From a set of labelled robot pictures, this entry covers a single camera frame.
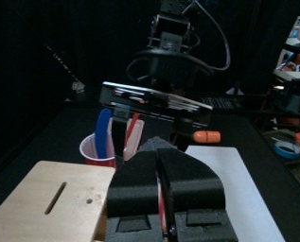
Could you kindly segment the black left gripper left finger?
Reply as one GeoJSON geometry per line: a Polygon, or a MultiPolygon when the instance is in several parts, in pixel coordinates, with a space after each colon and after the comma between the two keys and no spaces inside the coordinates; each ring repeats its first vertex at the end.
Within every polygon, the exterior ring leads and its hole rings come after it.
{"type": "Polygon", "coordinates": [[[172,146],[150,138],[115,171],[106,197],[104,242],[168,242],[160,148],[172,146]]]}

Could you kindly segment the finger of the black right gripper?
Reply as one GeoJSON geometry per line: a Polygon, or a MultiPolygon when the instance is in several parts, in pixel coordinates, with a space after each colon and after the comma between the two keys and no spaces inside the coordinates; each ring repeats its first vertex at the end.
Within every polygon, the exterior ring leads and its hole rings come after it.
{"type": "Polygon", "coordinates": [[[115,155],[118,157],[123,157],[128,113],[130,107],[127,105],[115,105],[111,122],[111,137],[115,155]]]}
{"type": "Polygon", "coordinates": [[[193,121],[186,118],[176,118],[172,121],[171,143],[180,151],[185,151],[191,141],[193,121]]]}

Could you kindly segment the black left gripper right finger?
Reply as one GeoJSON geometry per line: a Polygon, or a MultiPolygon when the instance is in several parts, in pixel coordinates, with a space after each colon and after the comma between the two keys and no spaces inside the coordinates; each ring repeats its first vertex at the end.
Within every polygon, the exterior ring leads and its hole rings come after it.
{"type": "Polygon", "coordinates": [[[238,242],[211,168],[178,149],[159,148],[156,172],[168,242],[238,242]]]}

